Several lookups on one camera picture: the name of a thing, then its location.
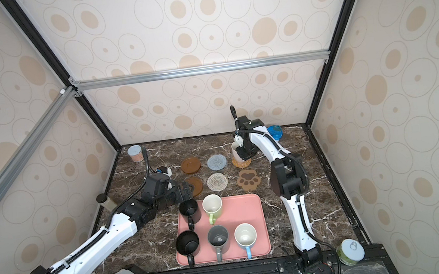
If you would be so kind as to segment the grey felt round coaster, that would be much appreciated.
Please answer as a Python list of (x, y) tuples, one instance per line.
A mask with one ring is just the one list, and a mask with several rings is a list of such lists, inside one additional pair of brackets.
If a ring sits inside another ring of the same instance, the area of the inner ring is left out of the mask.
[(208, 159), (207, 166), (212, 171), (221, 171), (227, 166), (227, 163), (227, 159), (224, 155), (217, 154)]

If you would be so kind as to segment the cork paw print coaster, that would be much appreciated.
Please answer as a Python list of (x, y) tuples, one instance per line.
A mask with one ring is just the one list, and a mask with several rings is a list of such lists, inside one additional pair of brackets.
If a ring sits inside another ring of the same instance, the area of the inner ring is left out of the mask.
[(256, 190), (257, 187), (261, 184), (261, 177), (258, 176), (255, 170), (245, 169), (239, 172), (237, 184), (244, 191), (251, 192)]

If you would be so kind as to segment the woven rattan round coaster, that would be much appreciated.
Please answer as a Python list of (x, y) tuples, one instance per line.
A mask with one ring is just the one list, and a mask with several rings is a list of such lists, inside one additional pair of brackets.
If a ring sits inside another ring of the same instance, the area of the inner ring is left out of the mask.
[(247, 168), (250, 166), (251, 164), (251, 159), (247, 160), (247, 161), (237, 161), (235, 158), (232, 159), (232, 164), (237, 167), (237, 168)]

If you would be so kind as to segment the pink handled white mug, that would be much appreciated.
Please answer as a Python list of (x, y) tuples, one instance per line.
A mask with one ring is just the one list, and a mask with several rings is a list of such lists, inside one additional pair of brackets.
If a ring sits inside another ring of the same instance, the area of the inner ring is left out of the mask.
[(238, 144), (237, 141), (234, 141), (231, 144), (231, 150), (232, 150), (232, 155), (233, 155), (233, 160), (236, 161), (237, 163), (244, 163), (245, 161), (240, 157), (240, 155), (238, 155), (238, 152), (236, 151), (237, 148), (239, 148), (240, 145)]

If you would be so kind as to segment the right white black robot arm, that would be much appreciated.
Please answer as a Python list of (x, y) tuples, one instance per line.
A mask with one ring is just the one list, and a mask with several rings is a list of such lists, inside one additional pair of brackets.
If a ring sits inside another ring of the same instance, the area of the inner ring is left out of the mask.
[(313, 233), (305, 202), (310, 180), (301, 157), (280, 145), (262, 125), (239, 126), (234, 140), (240, 159), (249, 160), (260, 151), (270, 162), (272, 189), (283, 202), (292, 227), (296, 265), (301, 274), (314, 274), (325, 262), (323, 247), (331, 252), (335, 249)]

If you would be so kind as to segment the dark brown wooden coaster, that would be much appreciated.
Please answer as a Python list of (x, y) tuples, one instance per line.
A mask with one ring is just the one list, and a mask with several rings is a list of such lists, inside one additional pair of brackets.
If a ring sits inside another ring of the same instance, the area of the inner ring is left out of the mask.
[(195, 174), (201, 168), (202, 163), (196, 157), (189, 157), (182, 161), (181, 170), (184, 174)]

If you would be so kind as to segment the light brown wooden coaster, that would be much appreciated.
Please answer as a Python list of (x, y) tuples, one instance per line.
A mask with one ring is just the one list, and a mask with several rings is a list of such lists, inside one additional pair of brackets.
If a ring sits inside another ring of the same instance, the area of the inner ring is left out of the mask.
[(203, 191), (203, 182), (198, 177), (190, 177), (185, 180), (189, 185), (193, 186), (192, 196), (197, 197)]

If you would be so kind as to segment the green handled white mug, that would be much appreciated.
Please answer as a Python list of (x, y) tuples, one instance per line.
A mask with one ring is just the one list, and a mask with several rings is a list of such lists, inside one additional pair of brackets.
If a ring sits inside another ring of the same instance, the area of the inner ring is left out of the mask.
[(210, 194), (203, 200), (202, 204), (203, 210), (208, 215), (210, 225), (215, 225), (223, 213), (222, 198), (216, 194)]

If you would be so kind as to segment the white woven round coaster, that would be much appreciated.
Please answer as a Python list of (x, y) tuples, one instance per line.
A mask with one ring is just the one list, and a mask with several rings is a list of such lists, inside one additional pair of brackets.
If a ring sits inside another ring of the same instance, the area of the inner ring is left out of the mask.
[(207, 186), (213, 192), (221, 192), (228, 186), (227, 176), (222, 173), (214, 173), (208, 177)]

